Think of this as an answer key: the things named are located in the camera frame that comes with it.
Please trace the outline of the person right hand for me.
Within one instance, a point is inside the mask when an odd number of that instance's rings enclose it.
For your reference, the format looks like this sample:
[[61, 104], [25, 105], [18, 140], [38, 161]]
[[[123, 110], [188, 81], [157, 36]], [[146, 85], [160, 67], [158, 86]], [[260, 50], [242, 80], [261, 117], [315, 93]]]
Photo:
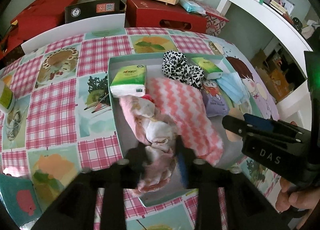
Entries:
[[303, 225], [307, 222], [309, 216], [315, 210], [319, 202], [319, 188], [312, 190], [289, 192], [291, 183], [284, 179], [280, 179], [281, 191], [278, 194], [276, 201], [276, 210], [284, 212], [291, 206], [307, 210], [307, 213], [301, 218], [300, 222], [296, 225], [296, 229], [302, 229]]

